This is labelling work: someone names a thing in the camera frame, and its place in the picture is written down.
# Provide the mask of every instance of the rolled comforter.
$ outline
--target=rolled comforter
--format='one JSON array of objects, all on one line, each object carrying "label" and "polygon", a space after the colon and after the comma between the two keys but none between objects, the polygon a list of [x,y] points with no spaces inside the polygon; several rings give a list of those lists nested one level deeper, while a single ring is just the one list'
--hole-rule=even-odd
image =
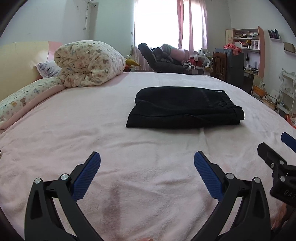
[{"label": "rolled comforter", "polygon": [[101,85],[122,73],[124,57],[110,45],[93,40],[65,44],[54,54],[65,87]]}]

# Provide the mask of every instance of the pink curtain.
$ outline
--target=pink curtain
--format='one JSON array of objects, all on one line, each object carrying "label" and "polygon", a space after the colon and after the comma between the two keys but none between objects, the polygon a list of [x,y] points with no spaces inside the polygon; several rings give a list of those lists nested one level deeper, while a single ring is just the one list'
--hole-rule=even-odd
[{"label": "pink curtain", "polygon": [[[184,4],[188,7],[188,18],[184,19]],[[194,46],[194,25],[198,24],[193,22],[193,16],[197,13],[192,12],[192,10],[196,10],[193,6],[199,6],[201,10],[202,17],[202,48],[207,48],[207,8],[205,4],[205,0],[177,0],[177,11],[178,11],[178,22],[179,22],[179,44],[178,47],[182,49],[184,45],[184,23],[189,26],[188,32],[186,34],[189,35],[189,43],[186,43],[188,46],[189,54],[193,54],[194,50],[198,50],[200,46]]]}]

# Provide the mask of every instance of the pillow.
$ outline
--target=pillow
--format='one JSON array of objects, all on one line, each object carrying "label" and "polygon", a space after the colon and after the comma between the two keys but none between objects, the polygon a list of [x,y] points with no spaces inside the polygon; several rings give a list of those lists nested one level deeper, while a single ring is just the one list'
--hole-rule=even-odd
[{"label": "pillow", "polygon": [[43,78],[57,77],[61,72],[61,68],[58,67],[53,60],[45,63],[38,63],[35,66]]},{"label": "pillow", "polygon": [[33,107],[65,87],[60,78],[40,79],[0,101],[0,129],[4,130],[19,120]]},{"label": "pillow", "polygon": [[57,49],[54,61],[62,68],[66,87],[101,85],[122,73],[124,57],[110,45],[93,40],[66,44]]}]

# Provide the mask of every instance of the sheer curtain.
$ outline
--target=sheer curtain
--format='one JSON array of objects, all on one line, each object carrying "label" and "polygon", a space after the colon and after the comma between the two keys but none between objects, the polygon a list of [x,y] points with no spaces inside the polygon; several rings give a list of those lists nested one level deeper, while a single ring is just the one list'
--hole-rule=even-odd
[{"label": "sheer curtain", "polygon": [[193,51],[207,48],[207,9],[204,0],[177,0],[178,47]]}]

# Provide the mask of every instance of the box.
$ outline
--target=box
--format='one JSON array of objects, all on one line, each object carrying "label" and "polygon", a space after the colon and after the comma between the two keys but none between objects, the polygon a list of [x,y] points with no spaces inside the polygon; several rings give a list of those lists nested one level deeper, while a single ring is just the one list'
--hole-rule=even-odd
[{"label": "box", "polygon": [[259,95],[261,98],[266,95],[265,90],[264,89],[261,89],[257,85],[254,85],[253,92],[256,93],[257,95]]},{"label": "box", "polygon": [[268,101],[266,99],[263,100],[263,104],[267,105],[270,109],[273,109],[273,110],[275,110],[275,108],[276,108],[276,104],[275,103],[270,102],[270,101]]}]

